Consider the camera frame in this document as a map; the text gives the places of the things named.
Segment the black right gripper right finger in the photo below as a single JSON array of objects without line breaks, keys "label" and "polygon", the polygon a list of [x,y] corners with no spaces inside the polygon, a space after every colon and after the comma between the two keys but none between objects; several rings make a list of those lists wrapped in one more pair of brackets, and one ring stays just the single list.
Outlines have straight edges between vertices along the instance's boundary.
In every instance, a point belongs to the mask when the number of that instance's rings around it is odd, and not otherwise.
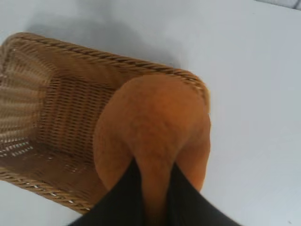
[{"label": "black right gripper right finger", "polygon": [[167,192],[168,226],[225,226],[226,216],[210,204],[174,164]]}]

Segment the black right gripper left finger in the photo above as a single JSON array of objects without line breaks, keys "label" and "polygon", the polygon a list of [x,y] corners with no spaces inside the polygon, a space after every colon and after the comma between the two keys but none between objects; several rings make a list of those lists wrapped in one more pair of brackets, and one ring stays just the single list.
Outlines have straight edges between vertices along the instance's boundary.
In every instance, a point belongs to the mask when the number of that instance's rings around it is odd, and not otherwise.
[{"label": "black right gripper left finger", "polygon": [[117,184],[71,226],[143,226],[144,207],[141,176],[135,160]]}]

